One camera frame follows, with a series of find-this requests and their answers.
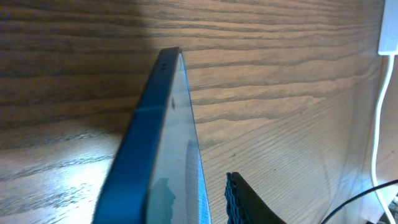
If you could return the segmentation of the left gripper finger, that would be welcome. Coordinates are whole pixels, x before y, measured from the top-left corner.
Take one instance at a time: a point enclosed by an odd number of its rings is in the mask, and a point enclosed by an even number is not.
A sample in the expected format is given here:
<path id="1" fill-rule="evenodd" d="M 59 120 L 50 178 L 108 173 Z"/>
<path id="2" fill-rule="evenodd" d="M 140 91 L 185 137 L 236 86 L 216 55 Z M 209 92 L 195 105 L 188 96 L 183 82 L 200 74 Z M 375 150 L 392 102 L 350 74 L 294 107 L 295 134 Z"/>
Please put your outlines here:
<path id="1" fill-rule="evenodd" d="M 228 172 L 224 196 L 228 224 L 285 224 L 238 172 Z"/>

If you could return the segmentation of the blue screen Galaxy smartphone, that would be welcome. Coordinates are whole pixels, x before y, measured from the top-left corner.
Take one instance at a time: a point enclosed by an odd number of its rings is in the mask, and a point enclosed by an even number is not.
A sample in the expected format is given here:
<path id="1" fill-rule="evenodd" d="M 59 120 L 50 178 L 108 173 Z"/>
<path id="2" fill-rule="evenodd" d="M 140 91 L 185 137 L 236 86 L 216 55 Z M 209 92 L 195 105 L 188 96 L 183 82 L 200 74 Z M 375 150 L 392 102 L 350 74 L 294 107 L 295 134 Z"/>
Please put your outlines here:
<path id="1" fill-rule="evenodd" d="M 93 222 L 211 222 L 187 70 L 178 47 L 159 52 Z"/>

